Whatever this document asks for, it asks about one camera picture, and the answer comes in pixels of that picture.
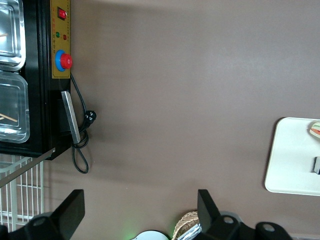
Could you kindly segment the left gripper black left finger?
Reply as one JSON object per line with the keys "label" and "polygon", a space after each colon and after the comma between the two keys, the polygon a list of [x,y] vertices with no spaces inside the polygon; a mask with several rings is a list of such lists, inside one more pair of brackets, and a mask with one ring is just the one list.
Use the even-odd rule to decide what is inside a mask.
{"label": "left gripper black left finger", "polygon": [[25,226],[9,232],[0,226],[2,240],[69,240],[85,216],[85,193],[73,190],[53,211],[33,217]]}

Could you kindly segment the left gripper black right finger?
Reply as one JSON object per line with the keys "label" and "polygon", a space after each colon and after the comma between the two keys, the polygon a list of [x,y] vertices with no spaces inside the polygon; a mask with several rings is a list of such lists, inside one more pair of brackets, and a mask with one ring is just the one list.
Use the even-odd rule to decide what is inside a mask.
{"label": "left gripper black right finger", "polygon": [[206,189],[197,192],[197,215],[201,232],[198,240],[291,240],[280,225],[259,222],[251,228],[230,214],[221,214]]}

